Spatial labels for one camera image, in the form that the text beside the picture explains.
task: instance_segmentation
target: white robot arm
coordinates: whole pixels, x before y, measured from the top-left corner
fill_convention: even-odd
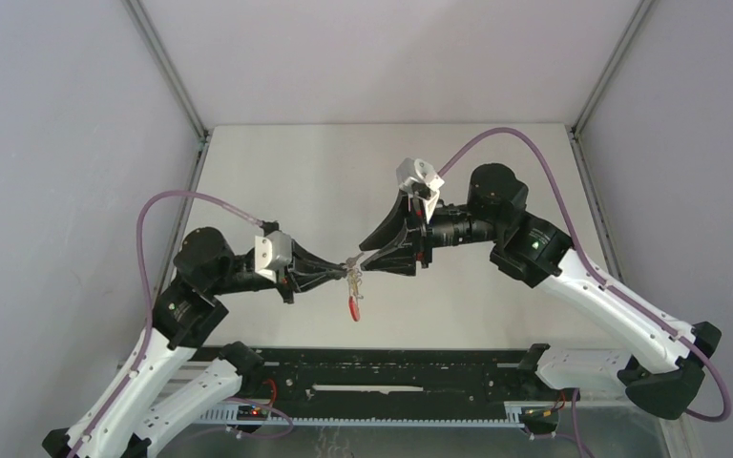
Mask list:
[[[173,259],[178,273],[156,299],[152,322],[131,358],[78,422],[46,436],[43,448],[50,456],[155,457],[209,407],[237,394],[242,385],[260,384],[262,359],[244,344],[232,343],[204,373],[151,406],[228,314],[216,295],[276,289],[284,302],[292,303],[295,293],[346,276],[344,266],[308,253],[276,222],[265,223],[263,230],[255,248],[237,256],[211,227],[184,239]]]
[[[500,271],[570,303],[625,348],[574,350],[539,344],[520,368],[534,371],[554,389],[624,392],[656,416],[679,418],[703,381],[701,359],[682,340],[694,343],[708,358],[721,331],[710,323],[692,325],[671,317],[596,264],[585,265],[567,234],[526,211],[527,186],[508,167],[477,167],[464,205],[436,201],[443,180],[433,170],[421,159],[406,159],[398,167],[397,200],[359,245],[365,252],[378,250],[361,267],[413,276],[418,261],[423,268],[429,266],[434,248],[492,241],[490,261]],[[660,317],[663,326],[644,312]]]

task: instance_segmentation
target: metal surface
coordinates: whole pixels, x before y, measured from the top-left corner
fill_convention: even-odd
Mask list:
[[[605,69],[603,69],[592,93],[589,95],[588,100],[586,100],[585,105],[583,105],[583,109],[580,110],[580,115],[577,117],[577,121],[574,126],[575,132],[582,134],[583,129],[585,129],[586,124],[588,124],[592,113],[597,107],[597,103],[602,98],[602,95],[605,94],[605,90],[608,88],[608,83],[617,72],[625,54],[628,53],[628,50],[631,48],[634,38],[636,38],[637,33],[645,23],[648,13],[657,1],[658,0],[641,0],[637,6],[637,9],[634,11],[634,15],[631,16],[631,20],[628,21],[628,27],[625,28],[625,31],[617,42],[617,45],[614,47],[614,52],[608,59],[608,63],[605,64]]]
[[[632,408],[581,409],[583,439],[597,458],[662,458],[667,450],[656,419]],[[181,442],[203,426],[187,428],[161,458],[318,457],[318,458],[475,458],[576,457],[574,444],[562,440],[531,442],[511,428],[297,427],[277,441],[236,440],[211,433]],[[275,432],[279,427],[264,427]],[[558,431],[571,432],[571,415],[561,414]]]
[[[220,403],[210,408],[195,421],[195,425],[261,425],[260,420],[237,420],[239,404]],[[521,409],[509,407],[507,418],[494,420],[380,420],[380,419],[332,419],[291,417],[298,427],[523,427],[518,422]],[[276,415],[267,420],[269,425],[284,426],[286,421]]]
[[[580,182],[583,183],[583,189],[585,190],[586,198],[589,201],[589,208],[591,209],[592,219],[594,220],[595,228],[597,229],[599,244],[602,247],[602,256],[605,259],[605,266],[608,269],[609,274],[622,281],[622,271],[620,270],[619,262],[615,255],[616,250],[614,248],[614,241],[611,239],[611,234],[609,234],[608,225],[606,224],[607,218],[605,217],[605,209],[597,196],[597,188],[595,186],[591,170],[589,169],[589,163],[586,161],[586,156],[583,153],[583,147],[572,132],[569,132],[569,142],[572,144],[572,152],[575,154],[575,162],[577,163],[577,169],[580,172]]]
[[[133,19],[134,24],[139,31],[139,34],[144,40],[145,45],[147,45],[148,50],[150,50],[150,54],[156,60],[156,64],[161,70],[164,80],[167,82],[170,90],[173,91],[173,95],[176,97],[178,105],[184,111],[190,125],[192,125],[195,135],[198,139],[204,140],[207,137],[206,127],[200,120],[198,111],[195,109],[195,105],[192,103],[183,82],[181,82],[178,72],[176,72],[176,67],[173,65],[170,56],[164,49],[164,45],[158,37],[156,28],[153,26],[153,22],[150,20],[147,10],[145,10],[141,0],[124,0],[124,3],[131,19]]]

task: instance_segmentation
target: gray wall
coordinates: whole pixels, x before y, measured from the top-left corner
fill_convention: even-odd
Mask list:
[[[0,2],[0,457],[90,406],[142,324],[136,213],[198,148],[118,0]],[[151,212],[158,272],[177,204]]]
[[[733,2],[659,2],[582,135],[626,280],[723,331],[733,396]],[[717,413],[709,384],[695,407]],[[697,423],[733,456],[733,417]]]

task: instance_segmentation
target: red tag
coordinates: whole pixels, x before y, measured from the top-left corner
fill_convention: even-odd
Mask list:
[[[349,314],[352,316],[354,322],[358,322],[361,319],[361,311],[358,310],[358,303],[352,296],[349,297]]]

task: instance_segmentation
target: black base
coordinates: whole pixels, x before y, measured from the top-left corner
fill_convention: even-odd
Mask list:
[[[194,361],[212,361],[204,347]],[[375,420],[506,419],[507,401],[553,402],[559,391],[517,368],[525,351],[262,348],[264,379],[278,388],[275,407],[298,418]],[[314,385],[410,385],[422,391],[317,391]],[[257,385],[243,398],[268,398]]]
[[[693,326],[694,342],[707,358],[710,358],[721,341],[721,330],[708,322]],[[617,375],[625,384],[625,394],[642,410],[665,420],[677,420],[698,396],[703,383],[703,363],[690,353],[679,359],[678,370],[664,374],[652,374],[631,358]]]
[[[43,438],[43,449],[52,458],[67,458],[72,448],[69,447],[69,434],[67,429],[53,429]],[[147,458],[147,447],[150,446],[150,439],[141,440],[135,434],[128,441],[128,448],[120,458]],[[86,455],[76,454],[74,458],[89,458]]]

